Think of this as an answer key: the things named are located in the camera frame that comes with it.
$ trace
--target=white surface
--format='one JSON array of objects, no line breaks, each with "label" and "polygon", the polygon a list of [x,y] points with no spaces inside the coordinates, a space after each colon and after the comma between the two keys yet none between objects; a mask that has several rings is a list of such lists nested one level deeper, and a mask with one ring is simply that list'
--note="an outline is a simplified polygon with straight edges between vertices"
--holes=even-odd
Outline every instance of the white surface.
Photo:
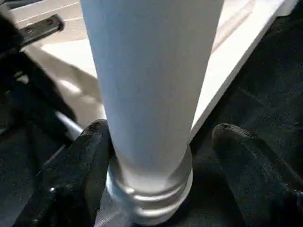
[{"label": "white surface", "polygon": [[[297,0],[256,0],[252,13],[212,53],[189,140],[203,125],[274,19],[285,14],[285,4],[294,7],[295,1]],[[49,44],[43,50],[97,76],[88,40]]]}]

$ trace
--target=white cylinder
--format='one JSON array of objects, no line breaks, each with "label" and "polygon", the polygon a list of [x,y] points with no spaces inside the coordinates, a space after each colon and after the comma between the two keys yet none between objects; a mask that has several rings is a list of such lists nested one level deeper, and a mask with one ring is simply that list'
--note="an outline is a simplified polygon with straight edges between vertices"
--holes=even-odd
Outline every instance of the white cylinder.
[{"label": "white cylinder", "polygon": [[223,0],[81,4],[116,152],[108,190],[136,222],[157,224],[190,189],[188,136]]}]

